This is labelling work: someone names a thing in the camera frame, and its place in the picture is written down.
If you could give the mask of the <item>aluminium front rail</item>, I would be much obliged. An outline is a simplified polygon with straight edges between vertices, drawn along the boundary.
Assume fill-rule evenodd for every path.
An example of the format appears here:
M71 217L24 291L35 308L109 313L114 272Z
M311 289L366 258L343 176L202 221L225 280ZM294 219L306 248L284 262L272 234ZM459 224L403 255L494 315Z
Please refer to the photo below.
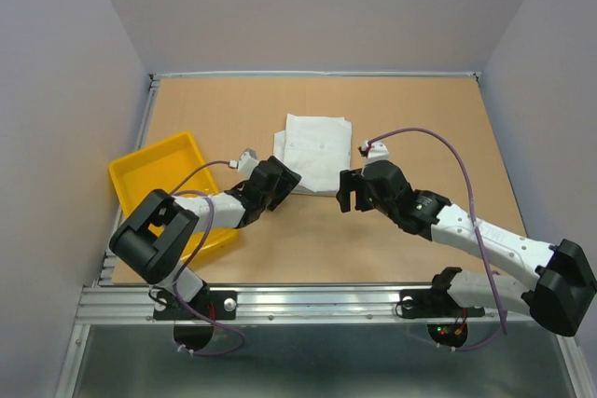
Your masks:
M232 326L270 324L387 324L423 323L396 317L394 306L408 290L430 289L428 283L313 283L313 284L210 284L206 289L238 293ZM77 324L172 324L152 319L154 305L146 287L93 287L81 293ZM485 316L468 323L498 323L488 299L469 300L463 308L484 308Z

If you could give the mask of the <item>white long sleeve shirt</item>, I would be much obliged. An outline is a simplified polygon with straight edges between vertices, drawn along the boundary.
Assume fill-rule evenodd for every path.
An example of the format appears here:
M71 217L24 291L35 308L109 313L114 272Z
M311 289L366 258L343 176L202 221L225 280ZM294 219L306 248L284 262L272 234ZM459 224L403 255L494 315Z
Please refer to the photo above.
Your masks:
M273 155L299 174L295 194L334 196L340 172L351 167L352 123L343 117L289 114L285 129L274 134Z

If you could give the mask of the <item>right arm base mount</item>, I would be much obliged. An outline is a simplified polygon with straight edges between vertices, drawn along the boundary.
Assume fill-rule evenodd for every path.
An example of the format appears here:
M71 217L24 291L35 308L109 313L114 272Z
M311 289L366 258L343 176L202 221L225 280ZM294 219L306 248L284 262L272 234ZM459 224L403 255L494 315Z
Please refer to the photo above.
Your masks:
M407 320L430 320L427 331L434 342L461 349L468 337L468 319L484 317L485 309L460 307L446 292L414 289L400 295L394 314Z

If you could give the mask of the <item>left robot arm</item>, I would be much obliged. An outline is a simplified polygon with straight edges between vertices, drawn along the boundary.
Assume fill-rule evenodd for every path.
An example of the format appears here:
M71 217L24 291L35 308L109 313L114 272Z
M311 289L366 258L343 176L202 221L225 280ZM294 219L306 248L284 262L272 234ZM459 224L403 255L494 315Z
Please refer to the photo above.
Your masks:
M196 318L207 309L207 283L183 262L190 237L201 236L198 254L214 229L240 229L253 224L265 211L275 210L299 185L302 176L278 158L259 160L251 150L234 159L207 162L193 174L226 165L243 180L217 194L182 192L188 175L172 192L150 191L120 224L108 247L147 284L165 289L186 317Z

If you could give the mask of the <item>yellow plastic tray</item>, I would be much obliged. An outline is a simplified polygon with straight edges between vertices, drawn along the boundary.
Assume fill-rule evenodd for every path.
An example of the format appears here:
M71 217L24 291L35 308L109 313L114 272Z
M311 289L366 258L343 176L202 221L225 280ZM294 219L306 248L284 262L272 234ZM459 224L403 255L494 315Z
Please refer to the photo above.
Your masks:
M184 178L205 162L194 137L178 133L129 155L112 161L108 172L124 217L128 217L154 189L170 192L178 184L183 189L217 194L220 189L206 168L185 181Z

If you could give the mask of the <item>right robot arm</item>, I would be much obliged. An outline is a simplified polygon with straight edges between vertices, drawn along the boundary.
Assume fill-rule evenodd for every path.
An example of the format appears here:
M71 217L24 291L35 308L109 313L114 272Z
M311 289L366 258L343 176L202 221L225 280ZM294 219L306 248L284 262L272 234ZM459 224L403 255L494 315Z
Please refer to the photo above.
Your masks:
M414 297L405 316L495 308L532 317L560 336L574 336L596 296L596 277L575 242L530 240L482 220L428 190L414 189L388 160L340 173L336 199L343 212L376 210L402 231L487 260L501 275L445 268Z

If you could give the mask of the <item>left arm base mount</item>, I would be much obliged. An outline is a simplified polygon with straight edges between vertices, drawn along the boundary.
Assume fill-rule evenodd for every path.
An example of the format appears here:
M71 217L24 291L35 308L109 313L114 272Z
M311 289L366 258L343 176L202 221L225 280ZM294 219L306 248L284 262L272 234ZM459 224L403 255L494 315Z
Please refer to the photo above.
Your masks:
M243 332L231 325L236 319L236 291L203 289L185 305L164 288L151 288L148 297L154 305L152 319L174 325L173 339L179 352L220 356L245 343Z

